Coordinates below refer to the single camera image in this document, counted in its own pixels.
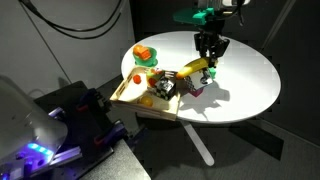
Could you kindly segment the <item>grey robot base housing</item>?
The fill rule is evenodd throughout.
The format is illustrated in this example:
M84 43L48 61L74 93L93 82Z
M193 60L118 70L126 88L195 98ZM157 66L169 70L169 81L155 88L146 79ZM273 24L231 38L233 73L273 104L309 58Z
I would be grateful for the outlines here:
M11 79L0 76L0 166L1 175L11 178L48 166L68 133L26 95Z

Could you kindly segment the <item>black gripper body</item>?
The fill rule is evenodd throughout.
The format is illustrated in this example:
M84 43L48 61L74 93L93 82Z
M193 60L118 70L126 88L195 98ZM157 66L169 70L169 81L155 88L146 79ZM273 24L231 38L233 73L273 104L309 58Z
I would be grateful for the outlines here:
M205 25L199 28L200 32L204 35L212 37L214 40L218 40L222 33L222 29L225 25L224 20L208 21Z

